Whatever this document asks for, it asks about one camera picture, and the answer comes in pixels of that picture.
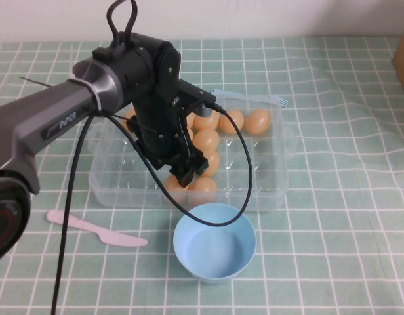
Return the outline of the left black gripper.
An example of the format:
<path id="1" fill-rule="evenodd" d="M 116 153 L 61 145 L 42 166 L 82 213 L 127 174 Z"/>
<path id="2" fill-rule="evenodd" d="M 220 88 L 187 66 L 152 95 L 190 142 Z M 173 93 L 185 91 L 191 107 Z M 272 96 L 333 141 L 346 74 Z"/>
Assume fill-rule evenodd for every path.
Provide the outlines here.
<path id="1" fill-rule="evenodd" d="M 169 172 L 183 188 L 192 181 L 193 172 L 201 176 L 206 171 L 209 162 L 190 144 L 179 102 L 167 103 L 148 94 L 135 98 L 132 104 L 135 114 L 127 121 L 128 130 L 137 136 L 141 150 L 156 169 L 164 164 L 172 166 Z"/>

